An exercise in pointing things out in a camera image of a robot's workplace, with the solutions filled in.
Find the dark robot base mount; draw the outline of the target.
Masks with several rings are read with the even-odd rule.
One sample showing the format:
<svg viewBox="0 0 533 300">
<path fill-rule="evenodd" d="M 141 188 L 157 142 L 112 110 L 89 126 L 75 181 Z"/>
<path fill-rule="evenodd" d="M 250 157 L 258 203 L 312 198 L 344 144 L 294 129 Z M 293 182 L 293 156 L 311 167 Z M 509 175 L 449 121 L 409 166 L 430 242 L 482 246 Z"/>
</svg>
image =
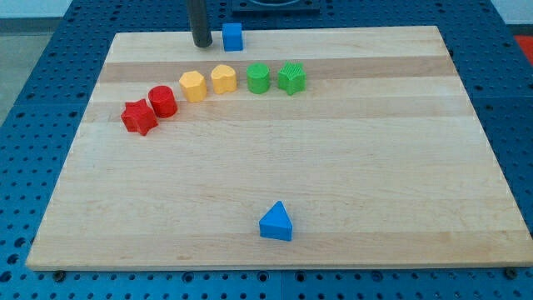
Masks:
<svg viewBox="0 0 533 300">
<path fill-rule="evenodd" d="M 243 13 L 316 13 L 320 0 L 231 0 L 233 14 Z"/>
</svg>

